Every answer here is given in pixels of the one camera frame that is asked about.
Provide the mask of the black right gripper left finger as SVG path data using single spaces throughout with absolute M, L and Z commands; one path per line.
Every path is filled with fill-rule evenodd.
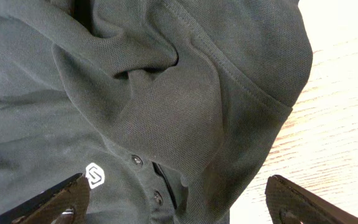
M 89 202 L 88 179 L 77 173 L 0 214 L 0 224 L 84 224 Z

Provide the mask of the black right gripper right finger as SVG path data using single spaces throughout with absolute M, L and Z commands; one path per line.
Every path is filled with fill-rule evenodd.
M 273 224 L 358 224 L 358 217 L 280 175 L 268 178 L 265 202 Z

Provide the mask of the black polo shirt with logo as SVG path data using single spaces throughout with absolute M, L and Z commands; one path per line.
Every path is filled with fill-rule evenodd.
M 0 1 L 0 214 L 83 172 L 87 223 L 229 223 L 312 60 L 294 0 Z

